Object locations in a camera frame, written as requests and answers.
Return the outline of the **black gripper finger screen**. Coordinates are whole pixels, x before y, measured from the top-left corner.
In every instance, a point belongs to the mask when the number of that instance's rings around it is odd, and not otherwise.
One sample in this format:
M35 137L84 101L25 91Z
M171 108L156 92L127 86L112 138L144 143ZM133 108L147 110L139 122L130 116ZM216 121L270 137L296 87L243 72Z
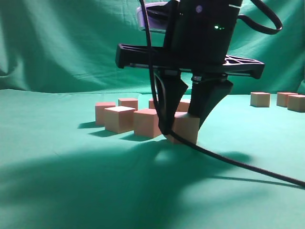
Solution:
M180 99L188 86L181 79L179 71L156 70L154 76L157 86L158 126L163 135L168 135L172 131L174 115Z
M199 128L215 108L215 106L225 98L232 90L233 83L227 78L203 79L198 77L193 79L191 101L188 113L200 119Z

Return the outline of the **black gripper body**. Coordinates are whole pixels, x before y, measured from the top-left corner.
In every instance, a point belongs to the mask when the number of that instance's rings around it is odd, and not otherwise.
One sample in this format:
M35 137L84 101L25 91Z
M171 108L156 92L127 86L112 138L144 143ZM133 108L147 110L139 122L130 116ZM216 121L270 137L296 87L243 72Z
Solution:
M228 55L240 0L171 0L163 46L119 44L119 68L164 68L192 73L226 73L259 79L264 63Z

